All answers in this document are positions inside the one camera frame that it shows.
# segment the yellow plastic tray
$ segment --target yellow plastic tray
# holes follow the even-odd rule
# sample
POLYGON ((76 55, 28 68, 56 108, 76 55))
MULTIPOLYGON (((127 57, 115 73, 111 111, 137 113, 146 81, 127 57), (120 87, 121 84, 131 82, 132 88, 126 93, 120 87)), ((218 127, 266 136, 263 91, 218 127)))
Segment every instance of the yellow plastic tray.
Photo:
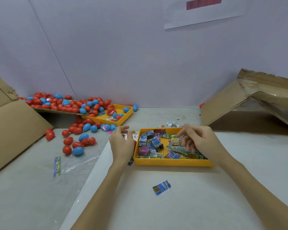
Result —
POLYGON ((95 123, 97 122, 101 122, 101 123, 106 123, 106 124, 114 124, 116 126, 120 126, 122 125, 132 114, 133 114, 133 108, 132 106, 122 106, 122 105, 116 105, 113 104, 114 108, 116 109, 117 114, 124 114, 124 116, 117 122, 111 121, 111 120, 107 120, 108 115, 104 114, 102 116, 96 116, 95 118, 90 117, 90 116, 85 116, 82 115, 81 118, 83 119, 92 119, 95 123), (130 108, 130 110, 127 113, 123 112, 123 108, 124 107, 128 107, 130 108))
MULTIPOLYGON (((141 133, 146 133, 154 129, 165 129, 167 134, 177 134, 182 128, 172 127, 172 128, 144 128, 140 129, 139 137, 137 141, 137 147, 134 152, 134 163, 136 165, 163 165, 163 166, 201 166, 201 167, 213 167, 214 164, 209 160, 204 159, 159 159, 159 158, 138 158, 138 147, 140 141, 141 133)), ((166 146, 169 145, 170 139, 161 138, 161 143, 163 143, 164 149, 158 151, 162 155, 166 155, 169 151, 166 146)))

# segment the cardboard box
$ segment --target cardboard box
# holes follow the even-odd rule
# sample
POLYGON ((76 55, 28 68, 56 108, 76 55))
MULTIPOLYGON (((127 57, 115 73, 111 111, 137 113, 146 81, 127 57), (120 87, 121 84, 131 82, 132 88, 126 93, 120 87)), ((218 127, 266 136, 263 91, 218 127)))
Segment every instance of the cardboard box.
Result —
POLYGON ((288 135, 288 79, 241 69, 200 113, 216 131, 288 135))
POLYGON ((0 169, 53 128, 0 78, 0 169))

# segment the white table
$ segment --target white table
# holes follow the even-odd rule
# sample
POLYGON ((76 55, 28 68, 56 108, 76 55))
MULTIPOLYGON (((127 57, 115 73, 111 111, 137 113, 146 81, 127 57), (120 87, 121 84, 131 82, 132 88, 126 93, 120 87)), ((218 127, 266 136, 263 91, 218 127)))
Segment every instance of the white table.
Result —
MULTIPOLYGON (((55 118, 47 119, 58 127, 56 137, 50 142, 42 138, 0 171, 0 229, 58 230, 97 161, 94 159, 53 178, 54 157, 64 146, 61 132, 74 122, 74 116, 51 117, 55 118)), ((139 108, 124 124, 139 130, 160 127, 168 121, 199 124, 199 108, 139 108)), ((109 133, 98 130, 89 135, 96 138, 98 145, 86 150, 99 156, 109 133)))
MULTIPOLYGON (((226 149, 288 205, 288 136, 218 132, 226 149)), ((69 230, 112 163, 107 143, 60 230, 69 230)), ((264 229, 234 182, 219 168, 130 166, 117 189, 108 229, 264 229), (172 188, 156 196, 152 187, 172 188)))

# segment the wall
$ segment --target wall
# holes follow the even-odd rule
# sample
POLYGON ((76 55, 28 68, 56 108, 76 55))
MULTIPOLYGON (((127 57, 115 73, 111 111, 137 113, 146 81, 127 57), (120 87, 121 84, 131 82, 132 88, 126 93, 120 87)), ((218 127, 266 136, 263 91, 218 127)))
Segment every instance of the wall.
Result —
POLYGON ((0 77, 20 96, 75 96, 28 0, 0 0, 0 77))
POLYGON ((169 30, 161 0, 29 1, 78 98, 190 106, 242 67, 288 78, 288 0, 250 0, 244 16, 169 30))

